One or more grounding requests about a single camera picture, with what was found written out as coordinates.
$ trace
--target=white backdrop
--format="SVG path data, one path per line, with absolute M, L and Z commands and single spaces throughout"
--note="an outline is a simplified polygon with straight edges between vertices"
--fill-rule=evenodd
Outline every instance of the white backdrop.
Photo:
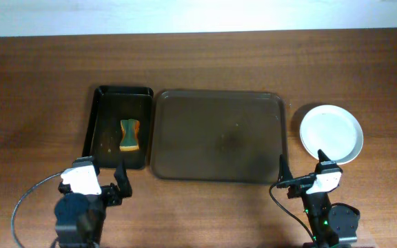
M 0 36 L 397 27 L 397 0 L 0 0 Z

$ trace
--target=wood grain surface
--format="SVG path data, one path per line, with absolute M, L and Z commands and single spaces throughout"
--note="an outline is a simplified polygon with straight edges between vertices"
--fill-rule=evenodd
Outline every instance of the wood grain surface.
M 96 86 L 275 92 L 286 102 L 294 176 L 314 170 L 298 126 L 313 105 L 349 110 L 364 131 L 332 202 L 361 210 L 360 238 L 397 247 L 397 29 L 0 38 L 0 247 L 34 183 L 80 156 Z M 299 247 L 309 237 L 267 186 L 159 180 L 129 171 L 133 197 L 108 209 L 102 247 Z M 99 176 L 114 180 L 112 170 Z M 59 179 L 20 207 L 26 247 L 56 238 Z M 302 218 L 301 200 L 277 198 Z

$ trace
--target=round plate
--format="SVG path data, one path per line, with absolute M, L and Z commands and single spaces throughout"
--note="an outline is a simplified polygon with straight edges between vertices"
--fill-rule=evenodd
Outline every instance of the round plate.
M 300 126 L 304 148 L 318 159 L 322 151 L 337 164 L 354 160 L 363 148 L 363 130 L 352 114 L 341 107 L 322 105 L 310 110 Z

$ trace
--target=black tray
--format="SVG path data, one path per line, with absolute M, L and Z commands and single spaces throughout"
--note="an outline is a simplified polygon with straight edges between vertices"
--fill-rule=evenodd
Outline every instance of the black tray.
M 127 169 L 142 169 L 150 138 L 153 91 L 148 87 L 100 86 L 93 104 L 82 156 L 94 156 L 100 168 L 116 168 L 122 161 Z M 121 152 L 121 120 L 140 121 L 139 150 Z
M 268 92 L 159 95 L 151 169 L 159 178 L 270 184 L 287 160 L 285 108 Z

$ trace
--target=wire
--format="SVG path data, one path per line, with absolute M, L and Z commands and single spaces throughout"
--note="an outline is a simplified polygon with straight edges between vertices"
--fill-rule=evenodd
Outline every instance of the wire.
M 21 244 L 21 242 L 19 241 L 19 239 L 18 239 L 18 237 L 17 237 L 17 235 L 16 235 L 16 233 L 15 233 L 15 231 L 14 231 L 14 217 L 17 215 L 17 211 L 18 211 L 19 205 L 20 205 L 20 204 L 22 203 L 22 201 L 23 201 L 30 193 L 32 193 L 38 186 L 40 186 L 41 184 L 45 183 L 46 181 L 48 181 L 48 180 L 50 180 L 50 179 L 52 179 L 52 178 L 54 178 L 54 177 L 57 177 L 57 176 L 59 176 L 59 175 L 61 175 L 61 174 L 62 174 L 62 172 L 58 172 L 58 173 L 56 173 L 56 174 L 53 174 L 53 175 L 47 177 L 46 179 L 43 179 L 41 182 L 39 182 L 39 183 L 35 184 L 33 187 L 31 187 L 31 188 L 30 188 L 24 195 L 22 195 L 21 198 L 18 200 L 17 205 L 16 205 L 16 206 L 14 207 L 14 209 L 13 209 L 12 218 L 11 218 L 11 220 L 10 220 L 10 227 L 11 227 L 11 230 L 12 230 L 12 236 L 13 236 L 14 241 L 15 241 L 16 244 L 18 245 L 18 247 L 24 248 L 24 246 Z
M 315 244 L 315 247 L 318 248 L 318 244 L 316 243 L 315 237 L 312 235 L 311 231 L 309 230 L 309 228 L 307 228 L 307 226 L 295 215 L 293 215 L 291 212 L 289 212 L 289 210 L 287 210 L 285 207 L 283 207 L 276 199 L 275 197 L 272 195 L 272 189 L 276 186 L 277 183 L 274 183 L 270 186 L 269 188 L 269 195 L 270 198 L 272 198 L 272 200 L 286 213 L 289 214 L 292 218 L 294 218 L 296 221 L 298 221 L 303 227 L 304 229 L 306 229 L 306 232 L 309 234 L 310 238 L 312 239 L 312 242 Z

